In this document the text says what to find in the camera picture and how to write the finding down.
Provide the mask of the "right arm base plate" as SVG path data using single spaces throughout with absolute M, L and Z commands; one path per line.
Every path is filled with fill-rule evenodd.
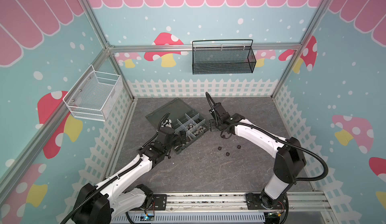
M 278 199 L 271 199 L 266 194 L 247 193 L 245 195 L 248 210 L 285 210 L 288 199 L 286 194 L 281 194 Z

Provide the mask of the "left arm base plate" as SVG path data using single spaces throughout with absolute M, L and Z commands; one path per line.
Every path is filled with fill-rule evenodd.
M 146 198 L 144 204 L 139 208 L 132 209 L 133 211 L 165 211 L 167 204 L 166 194 L 154 194 L 151 198 Z

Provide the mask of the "silver wing nut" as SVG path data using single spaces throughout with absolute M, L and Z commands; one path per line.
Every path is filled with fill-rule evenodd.
M 199 135 L 199 134 L 201 134 L 201 133 L 203 133 L 205 130 L 203 129 L 203 128 L 201 128 L 201 129 L 197 129 L 195 132 L 194 132 L 194 135 Z

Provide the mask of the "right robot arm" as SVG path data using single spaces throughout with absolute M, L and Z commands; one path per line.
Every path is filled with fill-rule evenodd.
M 286 139 L 270 133 L 253 124 L 240 114 L 230 115 L 220 102 L 215 102 L 206 92 L 206 99 L 210 106 L 210 114 L 214 118 L 215 128 L 222 134 L 227 133 L 238 136 L 255 144 L 274 158 L 273 176 L 261 191 L 257 200 L 264 209 L 273 209 L 280 199 L 286 198 L 286 192 L 299 181 L 319 181 L 324 179 L 329 172 L 328 165 L 316 153 L 301 146 L 298 139 Z M 299 177 L 307 162 L 305 154 L 313 157 L 323 167 L 323 171 L 316 177 Z

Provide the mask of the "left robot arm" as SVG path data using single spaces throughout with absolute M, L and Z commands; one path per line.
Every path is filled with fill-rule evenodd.
M 136 157 L 121 170 L 104 181 L 84 185 L 76 199 L 73 210 L 62 223 L 109 224 L 116 216 L 135 208 L 147 209 L 152 200 L 152 191 L 139 185 L 130 192 L 126 189 L 139 177 L 148 173 L 165 158 L 170 158 L 172 149 L 183 143 L 166 113 L 159 121 L 156 134 L 141 146 Z

